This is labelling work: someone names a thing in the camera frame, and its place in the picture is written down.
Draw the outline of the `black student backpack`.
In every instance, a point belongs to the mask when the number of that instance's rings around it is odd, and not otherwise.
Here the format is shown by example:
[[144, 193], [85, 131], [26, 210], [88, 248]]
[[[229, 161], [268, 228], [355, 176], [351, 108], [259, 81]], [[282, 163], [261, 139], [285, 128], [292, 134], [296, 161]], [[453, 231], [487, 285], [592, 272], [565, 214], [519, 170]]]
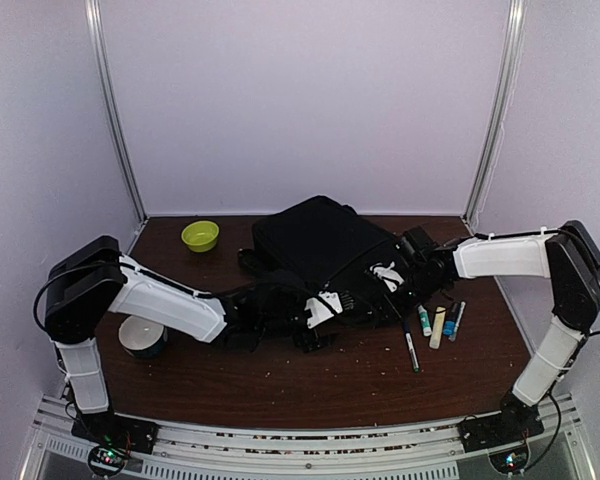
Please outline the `black student backpack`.
[[239, 251], [238, 264], [255, 279], [252, 310], [267, 332], [316, 330], [306, 326], [304, 309], [320, 292], [337, 293], [343, 307], [324, 323], [401, 321], [409, 300], [370, 272], [374, 264], [394, 262], [405, 273], [398, 237], [350, 206], [314, 196], [256, 221], [251, 233], [253, 246]]

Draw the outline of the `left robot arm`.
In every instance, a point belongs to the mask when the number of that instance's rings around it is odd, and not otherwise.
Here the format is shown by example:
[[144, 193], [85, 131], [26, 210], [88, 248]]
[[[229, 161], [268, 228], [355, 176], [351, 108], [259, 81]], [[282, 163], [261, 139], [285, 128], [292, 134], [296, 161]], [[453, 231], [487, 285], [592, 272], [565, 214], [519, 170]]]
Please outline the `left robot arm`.
[[220, 293], [169, 279], [121, 252], [102, 235], [52, 267], [32, 305], [33, 320], [54, 344], [86, 429], [103, 444], [124, 424], [114, 415], [95, 331], [108, 313], [135, 316], [230, 350], [255, 350], [269, 334], [318, 346], [315, 329], [344, 310], [338, 295], [313, 291], [287, 272]]

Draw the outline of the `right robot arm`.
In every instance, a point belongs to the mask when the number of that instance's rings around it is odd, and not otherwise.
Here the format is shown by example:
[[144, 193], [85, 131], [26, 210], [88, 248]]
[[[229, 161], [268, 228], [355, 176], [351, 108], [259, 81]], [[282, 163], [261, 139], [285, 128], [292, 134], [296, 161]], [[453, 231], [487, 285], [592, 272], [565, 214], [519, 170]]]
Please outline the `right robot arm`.
[[492, 430], [515, 440], [537, 415], [539, 402], [564, 375], [591, 336], [600, 313], [600, 250], [584, 224], [504, 235], [476, 234], [438, 245], [420, 227], [404, 233], [406, 264], [397, 291], [413, 304], [458, 280], [541, 277], [550, 280], [554, 305], [540, 346], [501, 402]]

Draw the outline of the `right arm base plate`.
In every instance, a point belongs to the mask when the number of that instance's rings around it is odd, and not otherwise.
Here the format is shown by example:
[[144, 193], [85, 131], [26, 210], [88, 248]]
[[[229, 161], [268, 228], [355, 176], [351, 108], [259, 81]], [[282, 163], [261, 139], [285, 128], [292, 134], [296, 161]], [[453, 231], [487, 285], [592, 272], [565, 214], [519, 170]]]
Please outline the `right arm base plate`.
[[539, 419], [516, 424], [507, 422], [502, 413], [467, 417], [457, 428], [466, 453], [521, 443], [544, 432], [544, 425]]

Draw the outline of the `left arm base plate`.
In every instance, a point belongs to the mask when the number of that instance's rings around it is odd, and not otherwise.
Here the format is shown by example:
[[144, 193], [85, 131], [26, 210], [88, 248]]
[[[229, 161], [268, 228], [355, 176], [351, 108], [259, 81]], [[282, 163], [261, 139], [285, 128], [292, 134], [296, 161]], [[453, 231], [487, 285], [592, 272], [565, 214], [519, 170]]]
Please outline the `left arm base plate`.
[[79, 414], [73, 422], [73, 436], [124, 451], [151, 454], [157, 438], [157, 423], [111, 412]]

